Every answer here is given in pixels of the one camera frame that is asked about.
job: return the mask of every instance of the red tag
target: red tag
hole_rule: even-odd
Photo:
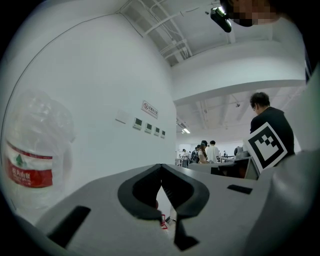
[[[28,188],[46,188],[53,185],[52,170],[25,170],[11,163],[6,158],[6,171],[11,180]]]

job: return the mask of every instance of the backpack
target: backpack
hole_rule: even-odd
[[[199,163],[199,156],[198,156],[198,151],[194,150],[191,153],[191,160],[192,162],[195,163]]]

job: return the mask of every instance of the black slot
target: black slot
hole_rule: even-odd
[[[84,206],[77,206],[58,226],[54,228],[52,233],[48,235],[53,242],[59,246],[66,248],[76,231],[84,222],[91,210]]]
[[[228,189],[229,190],[234,190],[234,191],[237,191],[237,192],[241,192],[241,193],[244,193],[244,194],[247,194],[247,195],[250,195],[250,193],[252,191],[252,188],[245,187],[245,186],[238,186],[238,185],[230,185],[230,186],[228,186]]]
[[[222,170],[219,169],[219,167],[211,167],[211,174],[225,176]]]

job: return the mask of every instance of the white wall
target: white wall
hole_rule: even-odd
[[[240,84],[305,81],[304,62],[291,57],[282,44],[275,41],[234,43],[207,50],[172,67],[172,74],[175,102]]]
[[[11,106],[27,88],[45,91],[73,115],[77,138],[67,194],[100,177],[174,164],[176,108],[170,67],[122,16],[85,22],[52,42],[22,76]],[[158,109],[158,119],[141,110],[143,100]],[[118,109],[129,113],[127,124],[115,121]],[[134,117],[165,130],[166,138],[133,129]],[[160,201],[161,208],[166,200]]]

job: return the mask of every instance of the black opening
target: black opening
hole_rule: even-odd
[[[181,220],[197,216],[207,204],[210,193],[203,183],[165,164],[157,164],[122,183],[118,198],[136,218],[161,222],[161,212],[156,209],[160,186],[177,213],[174,243],[182,251],[196,245],[198,241],[186,234]]]
[[[61,223],[48,235],[53,242],[65,248],[78,228],[84,222],[91,210],[77,206]]]

